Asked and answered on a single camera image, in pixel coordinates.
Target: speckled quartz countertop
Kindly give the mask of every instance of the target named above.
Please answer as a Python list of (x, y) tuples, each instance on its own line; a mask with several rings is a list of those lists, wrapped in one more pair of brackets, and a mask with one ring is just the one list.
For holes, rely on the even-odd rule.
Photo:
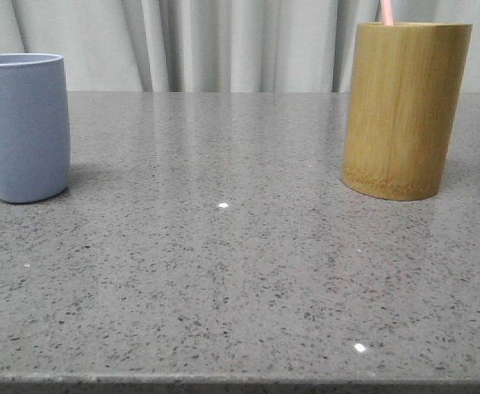
[(70, 93), (69, 190), (0, 201), (0, 392), (480, 392), (480, 94), (418, 202), (341, 183), (348, 98)]

